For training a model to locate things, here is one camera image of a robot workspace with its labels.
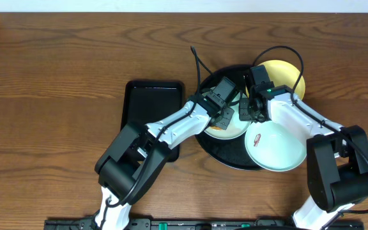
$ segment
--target black round tray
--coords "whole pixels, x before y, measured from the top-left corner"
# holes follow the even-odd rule
[[[245,87],[243,76],[251,67],[252,65],[234,65],[222,68],[207,77],[200,87],[203,89],[216,86],[224,76],[233,81],[239,88]],[[231,140],[220,140],[201,132],[195,138],[211,157],[226,166],[243,170],[262,169],[249,157],[245,149],[245,134]]]

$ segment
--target wooden table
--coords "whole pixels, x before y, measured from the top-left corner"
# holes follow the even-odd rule
[[[368,14],[0,13],[0,229],[42,229],[45,219],[99,209],[93,168],[119,132],[128,81],[180,80],[189,96],[190,45],[216,70],[279,44],[305,60],[306,103],[368,134]],[[267,59],[298,66],[288,51]],[[132,213],[287,217],[308,195],[305,163],[283,173],[239,171],[191,137]],[[368,215],[346,218],[368,229]]]

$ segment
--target red mark on plate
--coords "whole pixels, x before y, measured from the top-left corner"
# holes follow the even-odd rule
[[[257,134],[254,141],[254,147],[258,146],[259,140],[261,140],[261,134]]]

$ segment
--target yellow plate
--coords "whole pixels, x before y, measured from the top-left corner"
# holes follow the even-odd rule
[[[259,65],[265,65],[269,79],[273,81],[275,86],[287,85],[290,88],[293,88],[293,85],[295,85],[300,73],[300,71],[291,63],[281,60],[265,61]],[[300,99],[303,99],[303,96],[305,95],[305,79],[303,79],[303,76],[300,78],[295,93],[300,97]]]

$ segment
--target white wall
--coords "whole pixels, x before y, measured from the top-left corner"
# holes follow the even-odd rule
[[[368,0],[0,0],[0,12],[368,13]]]

